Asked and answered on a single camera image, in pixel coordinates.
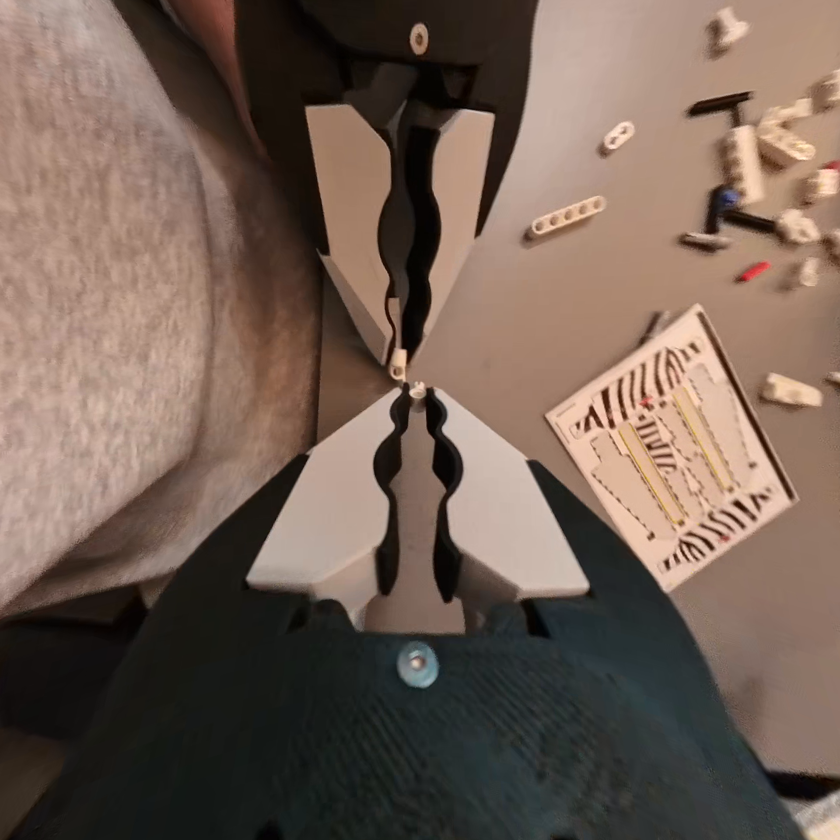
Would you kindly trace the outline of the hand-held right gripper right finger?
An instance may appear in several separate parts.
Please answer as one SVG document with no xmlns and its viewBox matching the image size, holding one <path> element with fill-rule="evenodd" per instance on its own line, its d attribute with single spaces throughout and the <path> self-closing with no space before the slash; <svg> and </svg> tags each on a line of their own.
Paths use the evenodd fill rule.
<svg viewBox="0 0 840 840">
<path fill-rule="evenodd" d="M 433 567 L 444 602 L 496 606 L 590 590 L 528 458 L 441 389 L 425 399 L 433 472 L 444 489 Z"/>
</svg>

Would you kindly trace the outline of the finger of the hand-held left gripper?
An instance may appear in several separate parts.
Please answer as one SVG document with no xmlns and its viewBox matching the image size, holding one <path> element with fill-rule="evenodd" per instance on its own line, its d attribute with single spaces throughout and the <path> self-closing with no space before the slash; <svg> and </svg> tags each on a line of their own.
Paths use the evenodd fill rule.
<svg viewBox="0 0 840 840">
<path fill-rule="evenodd" d="M 390 147 L 349 103 L 305 112 L 328 238 L 319 256 L 364 344 L 387 367 L 403 347 L 403 306 L 380 248 Z"/>
<path fill-rule="evenodd" d="M 404 178 L 413 240 L 402 338 L 409 358 L 427 342 L 477 237 L 495 121 L 474 109 L 408 110 Z"/>
</svg>

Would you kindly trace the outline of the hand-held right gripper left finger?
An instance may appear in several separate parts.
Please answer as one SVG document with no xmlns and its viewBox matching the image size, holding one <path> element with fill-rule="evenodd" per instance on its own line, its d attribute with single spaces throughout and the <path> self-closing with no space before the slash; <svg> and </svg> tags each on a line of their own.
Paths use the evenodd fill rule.
<svg viewBox="0 0 840 840">
<path fill-rule="evenodd" d="M 400 562 L 392 483 L 412 404 L 397 387 L 308 453 L 247 574 L 250 589 L 336 601 L 348 614 L 391 592 Z"/>
</svg>

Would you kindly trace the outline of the white lego connector assembly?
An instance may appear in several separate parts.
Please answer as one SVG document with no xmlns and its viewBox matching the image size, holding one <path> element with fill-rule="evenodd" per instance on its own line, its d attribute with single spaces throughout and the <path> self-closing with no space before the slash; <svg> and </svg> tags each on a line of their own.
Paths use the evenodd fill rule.
<svg viewBox="0 0 840 840">
<path fill-rule="evenodd" d="M 387 365 L 388 375 L 401 393 L 407 395 L 411 411 L 419 413 L 425 410 L 427 387 L 422 381 L 411 380 L 408 367 L 408 356 L 405 349 L 396 348 L 392 351 Z"/>
</svg>

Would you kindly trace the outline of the white lego beam with holes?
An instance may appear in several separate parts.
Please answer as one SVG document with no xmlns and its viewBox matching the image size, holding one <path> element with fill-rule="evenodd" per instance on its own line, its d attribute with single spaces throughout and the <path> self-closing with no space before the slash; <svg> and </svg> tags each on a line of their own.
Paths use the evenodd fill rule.
<svg viewBox="0 0 840 840">
<path fill-rule="evenodd" d="M 566 228 L 589 222 L 607 207 L 607 200 L 602 195 L 595 195 L 568 206 L 562 206 L 550 213 L 536 217 L 525 229 L 523 240 L 536 243 L 550 238 Z"/>
<path fill-rule="evenodd" d="M 759 152 L 774 165 L 786 167 L 809 162 L 816 156 L 816 148 L 791 128 L 791 123 L 813 115 L 812 98 L 800 98 L 790 106 L 767 108 L 756 127 Z"/>
</svg>

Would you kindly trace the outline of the long black lego axle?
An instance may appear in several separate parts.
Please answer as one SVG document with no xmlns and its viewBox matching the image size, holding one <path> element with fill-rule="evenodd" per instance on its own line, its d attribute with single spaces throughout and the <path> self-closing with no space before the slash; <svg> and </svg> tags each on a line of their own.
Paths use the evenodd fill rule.
<svg viewBox="0 0 840 840">
<path fill-rule="evenodd" d="M 750 102 L 753 96 L 754 91 L 741 91 L 699 100 L 688 107 L 686 116 L 696 118 L 712 113 L 726 112 L 729 115 L 731 126 L 739 128 L 745 124 L 742 106 Z"/>
</svg>

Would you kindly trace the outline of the thick white lego beam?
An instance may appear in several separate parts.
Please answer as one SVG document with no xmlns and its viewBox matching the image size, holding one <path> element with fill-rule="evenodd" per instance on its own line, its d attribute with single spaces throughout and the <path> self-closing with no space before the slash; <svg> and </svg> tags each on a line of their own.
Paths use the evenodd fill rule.
<svg viewBox="0 0 840 840">
<path fill-rule="evenodd" d="M 745 123 L 727 131 L 720 141 L 720 153 L 727 184 L 738 194 L 738 207 L 761 203 L 765 189 L 755 127 Z"/>
</svg>

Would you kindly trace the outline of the white lego pin connector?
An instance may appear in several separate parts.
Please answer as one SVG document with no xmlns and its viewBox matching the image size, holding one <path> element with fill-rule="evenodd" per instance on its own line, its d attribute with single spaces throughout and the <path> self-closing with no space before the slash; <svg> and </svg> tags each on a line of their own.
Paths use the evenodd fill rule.
<svg viewBox="0 0 840 840">
<path fill-rule="evenodd" d="M 732 47 L 743 41 L 751 29 L 750 22 L 741 19 L 733 7 L 726 6 L 718 9 L 707 25 L 709 56 L 714 59 L 722 57 Z"/>
</svg>

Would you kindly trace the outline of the white lego panel piece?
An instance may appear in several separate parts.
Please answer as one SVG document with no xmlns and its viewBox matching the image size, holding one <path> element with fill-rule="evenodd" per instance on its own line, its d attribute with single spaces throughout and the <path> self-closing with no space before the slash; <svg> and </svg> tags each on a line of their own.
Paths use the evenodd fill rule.
<svg viewBox="0 0 840 840">
<path fill-rule="evenodd" d="M 774 372 L 767 374 L 760 396 L 765 402 L 786 406 L 817 408 L 823 405 L 823 393 L 818 388 Z"/>
</svg>

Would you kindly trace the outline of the person's left hand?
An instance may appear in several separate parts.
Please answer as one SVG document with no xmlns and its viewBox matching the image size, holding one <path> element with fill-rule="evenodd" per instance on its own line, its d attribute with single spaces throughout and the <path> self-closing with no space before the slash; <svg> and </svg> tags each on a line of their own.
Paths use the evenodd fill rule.
<svg viewBox="0 0 840 840">
<path fill-rule="evenodd" d="M 247 91 L 235 40 L 233 1 L 160 1 L 171 20 L 211 60 L 229 93 L 245 131 L 264 161 L 269 156 L 259 139 L 249 112 Z"/>
</svg>

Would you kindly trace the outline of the zebra sticker sheet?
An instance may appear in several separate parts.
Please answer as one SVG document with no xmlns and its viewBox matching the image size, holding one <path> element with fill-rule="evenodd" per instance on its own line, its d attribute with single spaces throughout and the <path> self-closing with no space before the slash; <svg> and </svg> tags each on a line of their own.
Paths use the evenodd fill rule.
<svg viewBox="0 0 840 840">
<path fill-rule="evenodd" d="M 666 593 L 799 500 L 699 304 L 545 420 Z"/>
</svg>

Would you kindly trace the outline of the grey zip sweatshirt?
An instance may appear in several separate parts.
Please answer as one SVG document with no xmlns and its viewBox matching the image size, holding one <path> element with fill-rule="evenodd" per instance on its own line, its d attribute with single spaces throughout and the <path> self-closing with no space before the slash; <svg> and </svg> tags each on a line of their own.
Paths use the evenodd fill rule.
<svg viewBox="0 0 840 840">
<path fill-rule="evenodd" d="M 160 2 L 2 2 L 2 618 L 172 573 L 317 424 L 313 248 Z"/>
</svg>

